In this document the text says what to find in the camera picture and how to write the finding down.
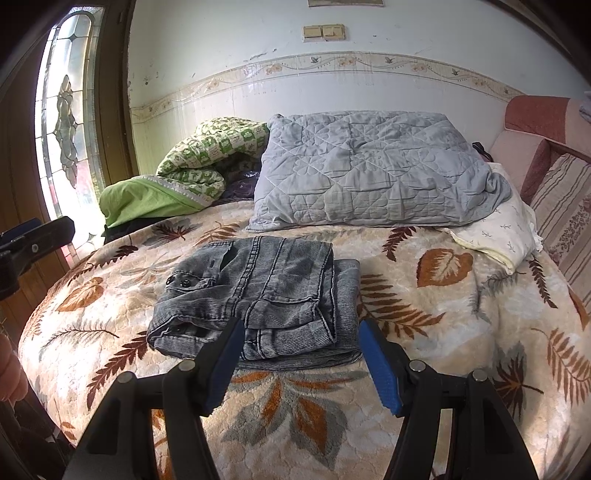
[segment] bed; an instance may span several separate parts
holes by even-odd
[[[274,235],[333,244],[361,264],[360,318],[373,318],[410,358],[442,373],[484,368],[540,478],[567,478],[591,443],[589,317],[545,251],[508,274],[430,226],[309,225],[248,230],[253,202],[178,216],[120,238],[50,290],[21,338],[22,365],[74,443],[116,376],[167,372],[178,359],[145,333],[179,259],[208,242]],[[433,476],[445,470],[443,412]],[[162,412],[152,424],[161,477],[172,479]],[[378,398],[363,359],[294,372],[238,370],[223,406],[203,419],[222,478],[382,478],[402,421]]]

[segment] green blanket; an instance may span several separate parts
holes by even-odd
[[[207,167],[238,152],[260,158],[268,140],[266,124],[243,118],[214,118],[198,125],[168,152],[156,175],[120,181],[103,191],[99,204],[106,226],[203,210],[226,189],[223,176]]]

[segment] light switch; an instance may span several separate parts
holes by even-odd
[[[305,38],[322,38],[322,27],[320,25],[304,27],[304,39]]]
[[[345,26],[342,24],[322,25],[322,36],[328,41],[344,40]]]

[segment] floral wallpaper border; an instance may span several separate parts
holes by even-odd
[[[258,61],[198,80],[150,105],[132,108],[132,122],[147,122],[178,106],[244,84],[333,72],[412,75],[461,85],[506,102],[523,95],[519,90],[480,73],[421,57],[361,51],[307,53]]]

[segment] stained glass window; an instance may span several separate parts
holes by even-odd
[[[35,143],[41,189],[53,220],[76,225],[63,247],[70,266],[103,243],[105,188],[94,110],[95,57],[102,7],[74,7],[51,29],[35,97]]]

